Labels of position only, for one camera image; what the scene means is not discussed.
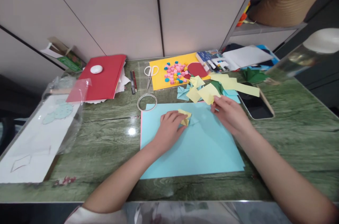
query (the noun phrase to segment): left hand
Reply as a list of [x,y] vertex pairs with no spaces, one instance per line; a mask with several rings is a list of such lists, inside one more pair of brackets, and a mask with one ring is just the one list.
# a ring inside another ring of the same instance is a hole
[[179,137],[186,129],[182,126],[178,129],[179,124],[187,115],[181,114],[178,111],[169,111],[160,118],[160,127],[156,133],[152,143],[164,154],[178,141]]

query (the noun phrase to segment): phone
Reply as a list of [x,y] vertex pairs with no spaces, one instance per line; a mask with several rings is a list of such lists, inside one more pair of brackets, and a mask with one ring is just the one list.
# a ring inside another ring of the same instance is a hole
[[[244,85],[253,86],[249,82],[242,83]],[[266,97],[260,90],[260,97],[248,95],[242,92],[238,92],[242,104],[245,106],[247,113],[254,119],[269,119],[274,117],[274,111]]]

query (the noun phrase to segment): tabletop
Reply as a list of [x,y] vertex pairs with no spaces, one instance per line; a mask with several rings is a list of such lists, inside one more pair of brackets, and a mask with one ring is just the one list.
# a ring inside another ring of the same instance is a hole
[[[176,98],[176,87],[153,91],[151,85],[146,89],[144,68],[149,61],[134,60],[125,65],[126,72],[135,71],[135,95],[127,84],[115,99],[85,105],[75,143],[69,153],[59,156],[48,181],[0,184],[0,202],[82,202],[139,151],[138,98],[152,93],[158,103],[186,102]],[[239,72],[229,72],[229,76],[244,81]],[[294,78],[279,86],[261,83],[259,87],[276,117],[251,120],[254,127],[315,187],[332,201],[339,201],[339,119]],[[245,171],[140,180],[128,201],[273,200],[253,164],[237,146]]]

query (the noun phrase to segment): white mouse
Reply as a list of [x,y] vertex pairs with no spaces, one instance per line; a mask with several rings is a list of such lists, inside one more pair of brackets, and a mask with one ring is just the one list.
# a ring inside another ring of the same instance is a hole
[[102,66],[101,65],[94,65],[91,67],[91,73],[98,74],[102,72]]

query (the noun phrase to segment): black pen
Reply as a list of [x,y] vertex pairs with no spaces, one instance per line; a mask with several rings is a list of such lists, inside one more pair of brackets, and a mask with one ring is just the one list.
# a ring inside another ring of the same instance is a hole
[[130,71],[130,76],[131,76],[131,84],[132,84],[132,94],[135,94],[133,73],[131,71]]

